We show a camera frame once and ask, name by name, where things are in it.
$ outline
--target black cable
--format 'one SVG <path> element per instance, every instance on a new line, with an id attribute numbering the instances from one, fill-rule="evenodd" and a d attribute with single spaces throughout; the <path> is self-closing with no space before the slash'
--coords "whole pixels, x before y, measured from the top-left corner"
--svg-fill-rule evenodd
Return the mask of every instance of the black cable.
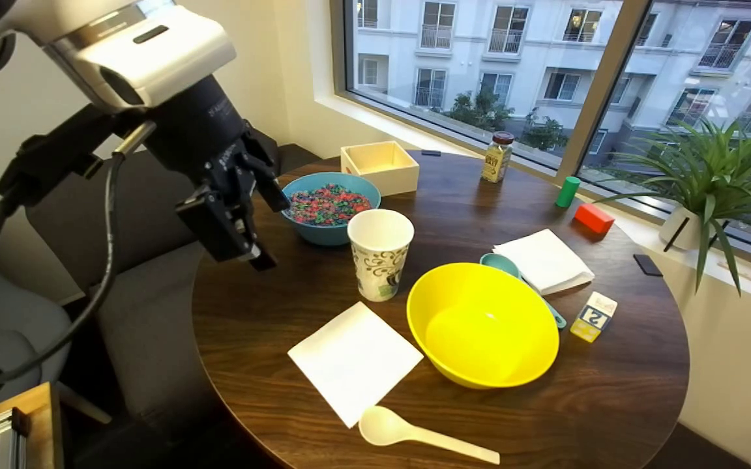
<path id="1" fill-rule="evenodd" d="M 124 155 L 115 153 L 110 172 L 106 172 L 106 180 L 105 180 L 106 262 L 105 262 L 105 274 L 102 274 L 102 280 L 98 280 L 93 296 L 89 300 L 87 310 L 70 323 L 70 329 L 55 343 L 50 343 L 44 352 L 38 352 L 37 356 L 32 356 L 29 363 L 24 363 L 12 370 L 0 370 L 0 385 L 29 372 L 32 368 L 41 365 L 48 356 L 59 352 L 106 300 L 113 280 L 115 280 L 115 271 L 118 271 L 118 266 L 115 266 L 115 180 L 118 180 L 123 161 L 124 161 Z M 15 209 L 12 209 L 10 197 L 5 195 L 0 202 L 0 231 L 3 231 L 5 218 L 12 211 Z"/>

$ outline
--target wooden box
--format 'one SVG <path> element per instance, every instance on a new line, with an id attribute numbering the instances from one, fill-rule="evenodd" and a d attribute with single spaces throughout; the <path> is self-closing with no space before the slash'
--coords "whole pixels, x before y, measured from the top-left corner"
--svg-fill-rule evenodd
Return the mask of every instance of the wooden box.
<path id="1" fill-rule="evenodd" d="M 370 180 L 381 195 L 415 192 L 420 163 L 396 144 L 341 145 L 341 172 Z"/>

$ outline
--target round wooden table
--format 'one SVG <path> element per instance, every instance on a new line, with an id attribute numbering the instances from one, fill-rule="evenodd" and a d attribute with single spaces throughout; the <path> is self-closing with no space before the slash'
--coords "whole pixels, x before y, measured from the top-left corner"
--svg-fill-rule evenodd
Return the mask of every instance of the round wooden table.
<path id="1" fill-rule="evenodd" d="M 603 291 L 617 300 L 617 313 L 594 343 L 560 330 L 556 365 L 529 385 L 470 390 L 422 360 L 383 403 L 415 424 L 501 450 L 504 465 L 643 465 L 675 428 L 688 385 L 686 329 L 664 280 L 640 271 L 630 256 L 641 251 L 617 226 L 603 240 L 587 236 L 570 221 L 573 209 L 556 209 L 556 187 L 534 174 L 512 170 L 491 185 L 479 183 L 477 158 L 418 161 L 418 192 L 381 202 L 418 228 L 402 290 L 370 305 L 406 340 L 404 301 L 415 278 L 544 226 L 594 271 L 593 284 L 547 296 L 556 310 L 570 323 L 590 291 Z M 359 301 L 350 248 L 299 243 L 260 201 L 255 226 L 278 266 L 204 261 L 192 326 L 213 387 L 259 446 L 284 465 L 484 465 L 418 443 L 375 447 L 341 424 L 286 352 Z"/>

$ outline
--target white napkin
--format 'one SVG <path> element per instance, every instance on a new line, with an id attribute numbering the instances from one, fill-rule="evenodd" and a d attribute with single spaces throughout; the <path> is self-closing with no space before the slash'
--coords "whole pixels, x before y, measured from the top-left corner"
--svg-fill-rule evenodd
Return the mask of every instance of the white napkin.
<path id="1" fill-rule="evenodd" d="M 404 337 L 363 301 L 294 343 L 290 356 L 346 428 L 422 360 Z"/>
<path id="2" fill-rule="evenodd" d="M 594 278 L 585 261 L 551 228 L 495 245 L 492 251 L 514 261 L 539 295 L 564 291 Z"/>

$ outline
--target blue bowl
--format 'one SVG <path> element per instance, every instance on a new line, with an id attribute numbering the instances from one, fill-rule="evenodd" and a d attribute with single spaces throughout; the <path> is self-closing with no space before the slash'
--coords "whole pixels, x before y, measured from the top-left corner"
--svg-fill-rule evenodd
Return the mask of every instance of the blue bowl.
<path id="1" fill-rule="evenodd" d="M 304 178 L 291 180 L 290 185 L 281 187 L 281 192 L 286 197 L 298 195 L 298 192 L 310 192 L 327 185 L 338 185 L 345 191 L 359 192 L 363 197 L 368 197 L 370 209 L 381 206 L 381 192 L 377 187 L 358 174 L 346 174 L 346 172 L 314 172 Z M 338 248 L 338 245 L 350 245 L 346 236 L 346 221 L 341 224 L 302 224 L 294 221 L 290 211 L 281 211 L 281 217 L 294 226 L 298 236 L 310 243 L 310 245 L 321 245 L 321 248 Z"/>

